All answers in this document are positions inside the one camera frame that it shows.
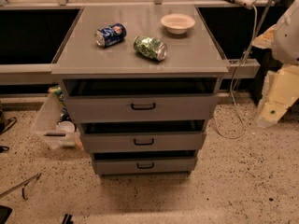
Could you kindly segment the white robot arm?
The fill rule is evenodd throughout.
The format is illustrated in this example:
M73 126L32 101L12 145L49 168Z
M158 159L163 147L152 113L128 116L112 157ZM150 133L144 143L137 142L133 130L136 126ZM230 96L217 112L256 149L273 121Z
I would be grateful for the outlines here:
M294 0L277 23L256 37L253 46L271 49L275 60L282 63L271 73L269 92L263 94L256 123L268 128L278 123L299 99L299 0Z

